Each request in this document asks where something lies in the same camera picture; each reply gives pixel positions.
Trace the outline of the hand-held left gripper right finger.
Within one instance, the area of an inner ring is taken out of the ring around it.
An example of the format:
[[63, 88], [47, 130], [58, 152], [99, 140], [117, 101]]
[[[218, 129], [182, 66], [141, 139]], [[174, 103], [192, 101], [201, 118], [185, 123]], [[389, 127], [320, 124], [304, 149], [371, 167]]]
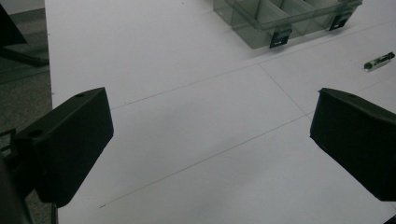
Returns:
[[396, 114], [323, 88], [310, 137], [378, 200], [396, 202]]

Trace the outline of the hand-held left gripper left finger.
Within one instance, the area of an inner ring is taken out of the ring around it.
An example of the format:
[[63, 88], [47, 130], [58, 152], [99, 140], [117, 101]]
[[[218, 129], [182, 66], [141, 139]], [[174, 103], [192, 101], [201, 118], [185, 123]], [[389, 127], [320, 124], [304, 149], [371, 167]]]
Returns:
[[113, 134], [104, 88], [69, 98], [13, 138], [17, 192], [25, 197], [35, 190], [44, 203], [67, 205]]

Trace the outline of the clear plastic compartment box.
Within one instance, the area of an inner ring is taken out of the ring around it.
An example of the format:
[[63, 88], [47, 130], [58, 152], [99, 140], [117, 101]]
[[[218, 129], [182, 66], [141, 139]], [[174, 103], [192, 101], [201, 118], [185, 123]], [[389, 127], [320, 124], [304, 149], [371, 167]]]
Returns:
[[252, 49], [344, 27], [363, 0], [213, 0], [214, 11]]

